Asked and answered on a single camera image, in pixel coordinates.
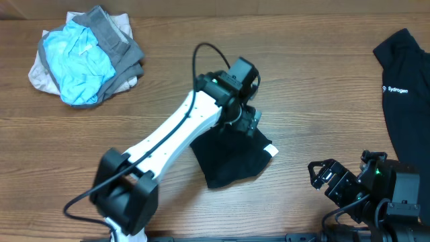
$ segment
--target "dark t-shirt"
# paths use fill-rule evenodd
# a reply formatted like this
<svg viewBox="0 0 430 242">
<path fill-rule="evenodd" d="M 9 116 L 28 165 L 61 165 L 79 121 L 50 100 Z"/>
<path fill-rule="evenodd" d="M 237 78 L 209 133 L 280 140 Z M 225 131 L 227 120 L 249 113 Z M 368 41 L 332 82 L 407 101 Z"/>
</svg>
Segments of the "dark t-shirt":
<svg viewBox="0 0 430 242">
<path fill-rule="evenodd" d="M 403 29 L 374 49 L 382 73 L 382 107 L 398 160 L 420 173 L 421 220 L 430 225 L 430 54 Z"/>
</svg>

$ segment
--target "white label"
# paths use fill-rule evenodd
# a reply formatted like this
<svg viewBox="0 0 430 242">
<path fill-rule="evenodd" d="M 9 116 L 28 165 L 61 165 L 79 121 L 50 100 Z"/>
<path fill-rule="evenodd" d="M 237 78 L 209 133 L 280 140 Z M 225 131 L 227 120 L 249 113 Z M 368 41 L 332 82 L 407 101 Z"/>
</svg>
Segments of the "white label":
<svg viewBox="0 0 430 242">
<path fill-rule="evenodd" d="M 274 147 L 272 144 L 267 145 L 267 146 L 264 148 L 264 150 L 265 150 L 265 151 L 267 151 L 267 152 L 269 152 L 269 154 L 270 154 L 272 157 L 274 157 L 274 156 L 279 152 L 279 150 L 278 150 L 276 147 Z"/>
</svg>

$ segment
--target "garment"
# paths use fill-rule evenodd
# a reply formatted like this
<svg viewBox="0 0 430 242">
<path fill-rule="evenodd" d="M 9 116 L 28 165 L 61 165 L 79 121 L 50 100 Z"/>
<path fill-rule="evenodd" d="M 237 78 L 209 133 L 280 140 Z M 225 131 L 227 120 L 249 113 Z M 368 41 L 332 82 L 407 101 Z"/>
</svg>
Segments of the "garment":
<svg viewBox="0 0 430 242">
<path fill-rule="evenodd" d="M 100 87 L 116 74 L 93 32 L 74 21 L 61 31 L 51 32 L 43 48 L 66 104 L 96 103 Z"/>
<path fill-rule="evenodd" d="M 220 132 L 211 128 L 191 144 L 202 168 L 208 188 L 221 188 L 238 179 L 258 175 L 277 153 L 260 130 L 247 137 L 230 125 Z"/>
<path fill-rule="evenodd" d="M 93 30 L 99 45 L 109 56 L 115 68 L 116 75 L 103 85 L 97 93 L 98 102 L 108 99 L 125 80 L 143 74 L 138 65 L 144 57 L 143 51 L 129 36 L 119 30 L 109 15 L 100 6 L 95 6 L 90 12 L 77 15 L 73 18 L 76 23 Z M 92 106 L 79 106 L 76 108 L 91 108 Z"/>
<path fill-rule="evenodd" d="M 398 160 L 420 173 L 421 220 L 430 225 L 430 54 L 407 29 L 393 34 L 374 54 L 382 68 L 382 107 Z"/>
<path fill-rule="evenodd" d="M 72 20 L 76 15 L 82 15 L 84 13 L 77 12 L 68 12 L 66 17 L 66 23 Z M 121 30 L 123 33 L 127 34 L 129 37 L 133 38 L 132 29 L 130 27 L 130 21 L 128 19 L 128 15 L 126 13 L 117 16 L 110 16 L 114 24 Z M 44 30 L 42 36 L 45 36 L 48 31 Z M 60 91 L 56 86 L 56 82 L 52 80 L 49 75 L 48 70 L 43 66 L 40 60 L 39 52 L 36 53 L 36 59 L 30 72 L 28 73 L 28 78 L 32 85 L 40 90 L 45 91 L 47 93 L 52 93 L 56 95 L 60 95 Z M 121 86 L 114 91 L 114 93 L 119 93 L 121 91 L 126 91 L 131 87 L 134 87 L 137 84 L 137 76 L 133 76 L 127 79 Z"/>
</svg>

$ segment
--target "black cloth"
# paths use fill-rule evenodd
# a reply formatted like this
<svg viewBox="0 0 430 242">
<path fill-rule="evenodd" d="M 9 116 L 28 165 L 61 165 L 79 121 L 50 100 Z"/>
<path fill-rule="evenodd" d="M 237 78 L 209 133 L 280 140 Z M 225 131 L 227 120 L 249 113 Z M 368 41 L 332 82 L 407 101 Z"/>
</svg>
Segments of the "black cloth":
<svg viewBox="0 0 430 242">
<path fill-rule="evenodd" d="M 407 29 L 393 34 L 374 54 L 382 65 L 382 107 L 398 160 L 420 173 L 421 220 L 430 225 L 430 54 Z"/>
<path fill-rule="evenodd" d="M 258 175 L 271 155 L 264 148 L 271 144 L 258 129 L 253 138 L 227 125 L 220 132 L 211 128 L 191 144 L 202 168 L 208 188 L 221 188 L 231 182 Z"/>
</svg>

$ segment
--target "gray cloth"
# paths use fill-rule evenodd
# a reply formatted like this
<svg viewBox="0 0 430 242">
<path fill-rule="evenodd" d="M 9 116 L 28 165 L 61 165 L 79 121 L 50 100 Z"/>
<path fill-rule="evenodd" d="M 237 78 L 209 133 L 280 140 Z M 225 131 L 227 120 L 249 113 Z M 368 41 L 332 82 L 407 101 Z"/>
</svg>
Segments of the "gray cloth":
<svg viewBox="0 0 430 242">
<path fill-rule="evenodd" d="M 91 29 L 99 42 L 100 48 L 109 56 L 111 64 L 116 71 L 115 76 L 106 81 L 97 92 L 97 103 L 72 105 L 74 108 L 92 108 L 110 98 L 115 90 L 129 78 L 143 74 L 142 67 L 138 62 L 144 57 L 144 54 L 133 39 L 114 25 L 110 17 L 100 6 L 95 6 L 90 12 L 84 13 L 83 15 L 75 16 L 73 21 Z M 65 25 L 55 28 L 52 31 L 61 31 L 64 26 Z M 48 70 L 58 90 L 60 90 L 58 82 L 49 69 L 45 49 L 43 47 L 43 41 L 48 36 L 49 33 L 43 36 L 38 43 L 40 60 L 46 70 Z"/>
</svg>

